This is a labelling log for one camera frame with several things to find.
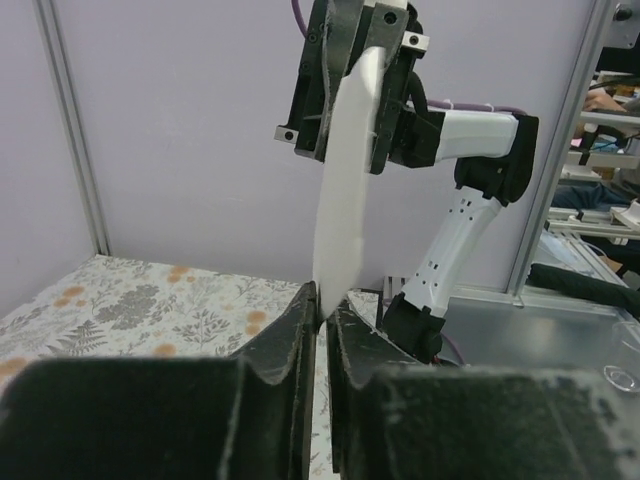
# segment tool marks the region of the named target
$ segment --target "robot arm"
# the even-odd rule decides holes
[[[424,168],[458,159],[456,195],[446,221],[378,325],[422,362],[431,361],[442,347],[449,298],[477,239],[526,190],[538,131],[537,118],[515,111],[430,110],[412,71],[427,45],[417,12],[406,2],[316,0],[289,121],[276,130],[276,138],[295,144],[297,154],[324,161],[340,80],[365,49],[380,46],[384,78],[370,173],[381,173],[387,161]]]

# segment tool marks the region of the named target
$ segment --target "white object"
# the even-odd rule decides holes
[[[611,207],[613,218],[631,230],[640,232],[640,204],[633,201],[629,208]]]
[[[373,122],[383,78],[384,49],[367,49],[340,82],[324,161],[313,250],[313,280],[328,317],[362,268],[362,230]]]
[[[402,289],[405,300],[419,310],[429,307],[431,315],[443,317],[460,270],[501,208],[498,200],[483,198],[478,190],[467,187],[458,190],[422,265]]]
[[[436,162],[459,157],[505,156],[511,150],[518,121],[506,113],[447,111]]]

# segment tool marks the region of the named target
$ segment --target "white foam block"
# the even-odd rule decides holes
[[[367,49],[340,83],[329,127],[313,250],[313,280],[327,318],[358,280],[371,144],[384,49]]]

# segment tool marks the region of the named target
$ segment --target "metal frame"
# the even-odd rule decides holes
[[[585,28],[573,75],[565,94],[565,102],[556,124],[556,135],[553,137],[549,152],[546,155],[547,160],[540,184],[528,215],[529,221],[524,229],[507,285],[507,293],[512,296],[517,296],[522,291],[528,276],[529,266],[536,252],[540,234],[546,221],[547,211],[562,173],[562,166],[566,159],[566,152],[569,149],[573,130],[580,116],[583,97],[596,68],[615,7],[616,2],[613,0],[591,1],[589,23]]]
[[[82,126],[58,13],[53,0],[33,0],[33,4],[63,116],[64,128],[94,250],[100,255],[111,255],[109,235]]]
[[[565,158],[565,165],[583,165],[585,167],[628,168],[635,169],[640,165],[640,157],[623,153],[590,153],[586,163],[581,164],[582,152],[569,152]]]
[[[580,112],[580,120],[584,123],[592,123],[603,127],[632,129],[640,127],[640,116],[635,113]]]

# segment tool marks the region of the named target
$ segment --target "black bracket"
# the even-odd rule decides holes
[[[422,363],[431,363],[442,350],[440,330],[444,323],[443,318],[432,316],[429,308],[419,310],[400,293],[393,298],[379,328],[404,352]]]

